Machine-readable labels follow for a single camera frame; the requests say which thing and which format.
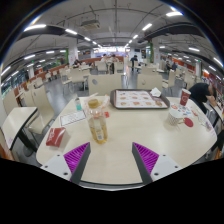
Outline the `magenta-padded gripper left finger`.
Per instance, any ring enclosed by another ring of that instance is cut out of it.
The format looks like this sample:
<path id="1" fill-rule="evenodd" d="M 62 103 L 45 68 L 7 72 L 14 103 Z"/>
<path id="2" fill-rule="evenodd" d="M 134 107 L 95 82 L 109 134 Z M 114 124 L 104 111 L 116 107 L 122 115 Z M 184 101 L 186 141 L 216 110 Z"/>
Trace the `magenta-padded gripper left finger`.
<path id="1" fill-rule="evenodd" d="M 90 152 L 90 143 L 87 142 L 66 154 L 56 154 L 42 166 L 42 169 L 79 185 Z"/>

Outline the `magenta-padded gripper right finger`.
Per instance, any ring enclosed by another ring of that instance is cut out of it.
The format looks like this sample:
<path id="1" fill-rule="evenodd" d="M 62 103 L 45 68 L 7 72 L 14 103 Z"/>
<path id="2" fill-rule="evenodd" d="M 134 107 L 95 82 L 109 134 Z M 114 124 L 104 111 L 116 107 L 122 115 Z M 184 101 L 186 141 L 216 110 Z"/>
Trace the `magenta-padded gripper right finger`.
<path id="1" fill-rule="evenodd" d="M 135 142 L 132 143 L 132 154 L 144 184 L 149 184 L 182 169 L 168 155 L 159 155 Z"/>

